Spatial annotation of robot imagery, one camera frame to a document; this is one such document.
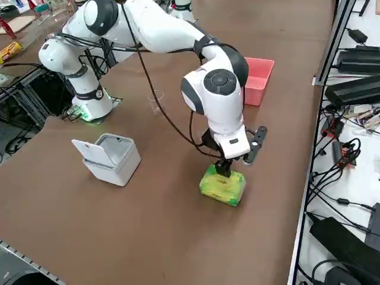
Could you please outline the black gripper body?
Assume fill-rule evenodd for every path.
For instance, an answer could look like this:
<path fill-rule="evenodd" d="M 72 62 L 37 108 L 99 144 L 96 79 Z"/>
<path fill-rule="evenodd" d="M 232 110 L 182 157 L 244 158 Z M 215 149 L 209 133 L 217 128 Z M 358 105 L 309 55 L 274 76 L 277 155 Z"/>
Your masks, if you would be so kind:
<path fill-rule="evenodd" d="M 220 146 L 215 142 L 212 134 L 211 134 L 211 131 L 209 129 L 207 129 L 202 137 L 201 137 L 201 140 L 202 140 L 202 145 L 209 148 L 210 150 L 213 150 L 213 151 L 218 151 L 221 155 L 223 154 L 223 151 L 222 149 L 220 148 Z"/>

